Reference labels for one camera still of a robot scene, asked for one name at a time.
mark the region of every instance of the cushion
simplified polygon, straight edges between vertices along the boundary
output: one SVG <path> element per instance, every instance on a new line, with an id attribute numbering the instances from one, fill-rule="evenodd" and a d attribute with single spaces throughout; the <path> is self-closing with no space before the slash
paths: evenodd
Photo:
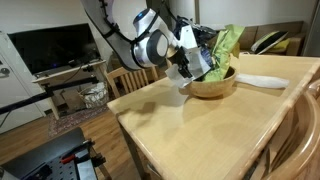
<path id="1" fill-rule="evenodd" d="M 256 43 L 254 43 L 251 47 L 251 50 L 255 54 L 262 54 L 266 52 L 268 49 L 272 48 L 275 46 L 277 43 L 282 41 L 288 32 L 286 31 L 274 31 L 271 32 L 262 38 L 260 38 Z"/>
<path id="2" fill-rule="evenodd" d="M 270 53 L 283 53 L 283 52 L 286 52 L 289 43 L 290 43 L 290 39 L 288 38 L 286 40 L 283 40 L 283 41 L 279 42 L 278 44 L 276 44 L 275 46 L 270 48 L 267 52 L 270 52 Z"/>

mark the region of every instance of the black cable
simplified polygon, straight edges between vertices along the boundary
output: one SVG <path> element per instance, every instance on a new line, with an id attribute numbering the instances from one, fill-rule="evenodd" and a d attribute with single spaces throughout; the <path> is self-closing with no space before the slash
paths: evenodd
<path id="1" fill-rule="evenodd" d="M 131 43 L 132 42 L 132 40 L 131 39 L 128 39 L 126 36 L 124 36 L 121 32 L 120 32 L 120 29 L 119 29 L 119 26 L 118 26 L 118 24 L 117 23 L 110 23 L 109 21 L 108 21 L 108 14 L 107 14 L 107 11 L 105 10 L 105 8 L 108 6 L 108 4 L 106 3 L 106 2 L 104 2 L 104 1 L 100 1 L 100 3 L 101 3 L 101 6 L 100 6 L 100 8 L 102 9 L 102 12 L 104 13 L 104 15 L 105 15 L 105 18 L 103 18 L 104 19 L 104 21 L 105 21 L 105 23 L 107 23 L 108 24 L 108 26 L 111 28 L 111 30 L 109 31 L 109 33 L 112 35 L 113 33 L 116 33 L 116 34 L 118 34 L 123 40 L 125 40 L 125 41 L 127 41 L 127 42 L 129 42 L 129 43 Z"/>
<path id="2" fill-rule="evenodd" d="M 135 45 L 136 43 L 140 42 L 141 40 L 143 40 L 145 38 L 145 36 L 147 36 L 150 32 L 150 29 L 152 28 L 153 24 L 156 22 L 156 20 L 158 19 L 158 17 L 160 16 L 160 10 L 163 6 L 163 4 L 165 3 L 165 1 L 161 2 L 161 6 L 158 8 L 156 15 L 153 17 L 152 21 L 150 22 L 150 24 L 148 25 L 148 27 L 143 31 L 143 33 L 140 34 L 140 36 L 136 37 L 133 41 L 131 41 L 131 45 Z"/>
<path id="3" fill-rule="evenodd" d="M 164 2 L 164 5 L 165 5 L 165 8 L 166 8 L 167 12 L 169 13 L 170 17 L 171 17 L 175 22 L 177 22 L 178 19 L 172 14 L 172 12 L 171 12 L 168 4 Z"/>
<path id="4" fill-rule="evenodd" d="M 4 117 L 4 119 L 2 120 L 2 123 L 0 124 L 0 128 L 2 127 L 2 125 L 4 124 L 4 122 L 7 120 L 7 117 L 9 116 L 9 114 L 11 113 L 12 111 L 9 111 L 8 114 L 6 115 L 6 117 Z"/>
<path id="5" fill-rule="evenodd" d="M 79 71 L 81 70 L 82 66 L 83 66 L 83 63 L 80 65 L 80 67 L 79 67 L 79 69 L 77 70 L 77 72 L 75 72 L 75 73 L 74 73 L 72 76 L 70 76 L 67 80 L 63 81 L 62 84 L 70 81 L 74 76 L 76 76 L 76 75 L 79 73 Z"/>

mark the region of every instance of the television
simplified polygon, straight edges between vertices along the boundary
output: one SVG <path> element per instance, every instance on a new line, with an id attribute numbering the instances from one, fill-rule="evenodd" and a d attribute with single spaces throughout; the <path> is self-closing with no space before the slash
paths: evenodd
<path id="1" fill-rule="evenodd" d="M 71 68 L 71 62 L 100 58 L 88 24 L 18 32 L 8 36 L 32 75 L 60 67 Z"/>

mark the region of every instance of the couch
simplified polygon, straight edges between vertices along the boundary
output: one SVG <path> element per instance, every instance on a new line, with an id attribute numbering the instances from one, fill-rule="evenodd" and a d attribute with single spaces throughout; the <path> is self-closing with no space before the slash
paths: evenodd
<path id="1" fill-rule="evenodd" d="M 299 56 L 306 36 L 306 34 L 301 31 L 303 24 L 303 21 L 296 21 L 260 26 L 247 26 L 239 39 L 240 49 L 242 52 L 253 53 L 250 50 L 251 46 L 264 35 L 273 31 L 287 31 L 288 35 L 286 38 L 290 38 L 290 42 L 286 51 L 282 53 L 266 52 L 264 54 Z M 210 40 L 208 43 L 209 46 L 212 46 L 212 43 L 214 42 L 215 39 Z"/>

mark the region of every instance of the wooden chair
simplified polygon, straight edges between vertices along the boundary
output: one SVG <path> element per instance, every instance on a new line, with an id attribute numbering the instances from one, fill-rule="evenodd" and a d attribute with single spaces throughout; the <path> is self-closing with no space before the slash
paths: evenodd
<path id="1" fill-rule="evenodd" d="M 319 137 L 319 106 L 311 93 L 305 92 L 251 168 L 254 169 L 252 176 L 245 179 L 299 179 L 308 176 L 308 166 L 316 156 L 315 163 L 319 165 L 320 156 L 316 155 L 319 154 Z"/>
<path id="2" fill-rule="evenodd" d="M 106 73 L 107 81 L 111 86 L 115 97 L 120 97 L 115 79 L 119 78 L 121 84 L 124 87 L 125 93 L 128 94 L 141 87 L 149 85 L 150 81 L 157 81 L 159 79 L 156 68 L 151 67 L 150 69 L 153 77 L 152 80 L 147 78 L 146 71 L 144 69 L 129 72 L 123 67 L 120 67 L 116 70 L 111 71 L 110 73 Z"/>

